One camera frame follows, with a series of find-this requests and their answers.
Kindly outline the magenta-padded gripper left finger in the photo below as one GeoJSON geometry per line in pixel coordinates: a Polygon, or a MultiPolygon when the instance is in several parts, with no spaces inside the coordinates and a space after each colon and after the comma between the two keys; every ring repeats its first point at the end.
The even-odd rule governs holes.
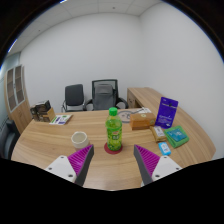
{"type": "Polygon", "coordinates": [[[46,168],[46,171],[83,186],[93,155],[94,146],[89,145],[70,156],[60,155],[46,168]]]}

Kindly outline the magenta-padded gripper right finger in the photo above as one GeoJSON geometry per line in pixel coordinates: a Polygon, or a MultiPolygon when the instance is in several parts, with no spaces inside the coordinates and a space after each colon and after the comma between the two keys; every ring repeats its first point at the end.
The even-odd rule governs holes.
{"type": "Polygon", "coordinates": [[[169,156],[158,156],[139,145],[134,145],[134,156],[142,177],[142,186],[181,170],[169,156]]]}

